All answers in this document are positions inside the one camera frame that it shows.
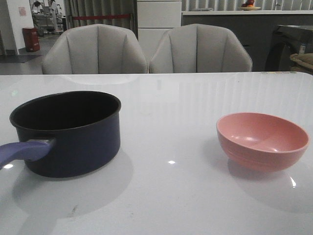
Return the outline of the right grey upholstered chair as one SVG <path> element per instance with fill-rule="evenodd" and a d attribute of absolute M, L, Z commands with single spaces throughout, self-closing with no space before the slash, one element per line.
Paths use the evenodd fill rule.
<path fill-rule="evenodd" d="M 250 72 L 252 59 L 229 29 L 189 24 L 166 31 L 149 62 L 150 73 Z"/>

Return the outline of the left grey upholstered chair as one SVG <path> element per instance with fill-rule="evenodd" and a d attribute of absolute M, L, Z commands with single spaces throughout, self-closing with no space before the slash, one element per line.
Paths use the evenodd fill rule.
<path fill-rule="evenodd" d="M 135 34 L 106 24 L 65 31 L 42 62 L 43 74 L 147 73 L 148 63 Z"/>

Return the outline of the fruit plate on counter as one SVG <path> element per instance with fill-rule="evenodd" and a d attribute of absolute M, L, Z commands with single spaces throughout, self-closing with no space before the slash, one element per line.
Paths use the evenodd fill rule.
<path fill-rule="evenodd" d="M 261 7 L 255 6 L 254 3 L 255 0 L 246 0 L 244 3 L 241 4 L 239 9 L 243 11 L 254 11 L 261 9 Z"/>

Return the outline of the white cabinet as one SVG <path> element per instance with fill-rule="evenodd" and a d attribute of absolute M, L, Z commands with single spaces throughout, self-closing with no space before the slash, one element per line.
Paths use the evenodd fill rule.
<path fill-rule="evenodd" d="M 138 41 L 149 61 L 163 33 L 181 25 L 180 0 L 138 0 Z"/>

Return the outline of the dark blue saucepan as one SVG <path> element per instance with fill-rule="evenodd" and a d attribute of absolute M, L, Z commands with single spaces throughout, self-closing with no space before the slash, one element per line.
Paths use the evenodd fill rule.
<path fill-rule="evenodd" d="M 52 178 L 101 168 L 120 148 L 120 100 L 98 91 L 50 94 L 18 106 L 10 115 L 19 141 L 2 145 L 0 164 L 23 160 Z"/>

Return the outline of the pink plastic bowl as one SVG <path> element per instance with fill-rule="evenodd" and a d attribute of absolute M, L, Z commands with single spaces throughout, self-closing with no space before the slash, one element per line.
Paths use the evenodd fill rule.
<path fill-rule="evenodd" d="M 286 119 L 261 113 L 233 113 L 216 124 L 225 154 L 236 163 L 261 172 L 294 165 L 309 146 L 308 133 Z"/>

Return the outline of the grey counter with white top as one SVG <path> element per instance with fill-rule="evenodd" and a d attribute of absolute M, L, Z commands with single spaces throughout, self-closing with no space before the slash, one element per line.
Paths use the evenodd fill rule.
<path fill-rule="evenodd" d="M 311 11 L 185 12 L 182 24 L 207 24 L 230 29 L 253 61 L 253 71 L 265 71 L 273 31 L 278 25 L 313 25 Z"/>

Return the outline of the beige cushion at right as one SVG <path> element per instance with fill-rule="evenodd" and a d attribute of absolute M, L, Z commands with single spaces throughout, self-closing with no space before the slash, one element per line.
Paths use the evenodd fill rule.
<path fill-rule="evenodd" d="M 313 53 L 295 53 L 290 56 L 290 60 L 292 61 L 291 71 L 313 75 Z"/>

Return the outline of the dark appliance at right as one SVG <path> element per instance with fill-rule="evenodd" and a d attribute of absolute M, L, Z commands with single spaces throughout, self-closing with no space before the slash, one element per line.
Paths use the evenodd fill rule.
<path fill-rule="evenodd" d="M 272 33 L 265 71 L 290 71 L 292 54 L 312 51 L 312 25 L 278 25 Z"/>

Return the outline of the grey upholstered chair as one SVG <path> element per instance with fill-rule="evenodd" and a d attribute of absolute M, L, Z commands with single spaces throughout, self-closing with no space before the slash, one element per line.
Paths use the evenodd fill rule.
<path fill-rule="evenodd" d="M 148 63 L 135 34 L 106 24 L 65 31 L 42 62 L 43 74 L 147 73 Z"/>
<path fill-rule="evenodd" d="M 252 59 L 229 29 L 189 24 L 166 31 L 149 62 L 150 73 L 250 72 Z"/>

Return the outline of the red bin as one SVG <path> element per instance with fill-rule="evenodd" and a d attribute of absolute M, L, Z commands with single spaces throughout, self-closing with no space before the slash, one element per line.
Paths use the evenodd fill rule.
<path fill-rule="evenodd" d="M 22 34 L 27 52 L 35 52 L 40 50 L 37 29 L 34 27 L 24 27 Z"/>

